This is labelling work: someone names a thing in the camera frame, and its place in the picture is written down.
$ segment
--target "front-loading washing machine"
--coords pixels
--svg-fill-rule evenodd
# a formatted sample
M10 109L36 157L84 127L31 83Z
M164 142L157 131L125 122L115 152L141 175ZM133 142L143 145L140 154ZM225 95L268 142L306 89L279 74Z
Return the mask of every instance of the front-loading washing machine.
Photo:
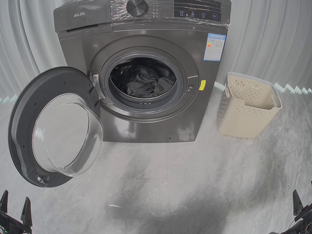
M230 11L229 0L72 0L55 9L68 67L38 75L14 105L8 140L20 174L54 187L86 171L102 141L194 141Z

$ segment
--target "floor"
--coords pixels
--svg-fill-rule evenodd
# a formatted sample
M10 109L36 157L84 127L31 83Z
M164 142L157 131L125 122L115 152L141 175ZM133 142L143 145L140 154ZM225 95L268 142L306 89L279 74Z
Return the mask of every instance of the floor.
M0 115L0 191L20 219L32 202L33 233L270 233L293 220L292 192L312 203L312 94L280 93L283 109L256 139L221 135L214 88L195 142L103 143L94 165L57 188L37 188L7 147L13 103Z

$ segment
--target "perforated plastic basket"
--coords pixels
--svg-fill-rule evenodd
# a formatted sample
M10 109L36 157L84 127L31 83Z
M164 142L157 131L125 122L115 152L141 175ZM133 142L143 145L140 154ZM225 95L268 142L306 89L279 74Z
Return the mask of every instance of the perforated plastic basket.
M217 114L218 130L224 135L255 138L281 108L271 83L229 72Z

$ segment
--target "yellow warning sticker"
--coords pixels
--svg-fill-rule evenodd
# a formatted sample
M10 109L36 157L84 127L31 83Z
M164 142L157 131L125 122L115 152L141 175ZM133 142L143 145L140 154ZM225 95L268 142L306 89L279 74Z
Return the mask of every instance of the yellow warning sticker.
M201 83L200 83L199 90L204 90L205 85L206 85L206 80L202 80Z

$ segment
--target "plastic wrap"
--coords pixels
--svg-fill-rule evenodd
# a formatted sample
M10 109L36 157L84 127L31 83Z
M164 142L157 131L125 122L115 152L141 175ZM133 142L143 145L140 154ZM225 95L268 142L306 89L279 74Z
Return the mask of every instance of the plastic wrap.
M111 0L111 22L114 24L159 20L179 20L194 24L217 25L228 28L231 2L229 0L144 0L146 11L132 16L127 11L129 0Z

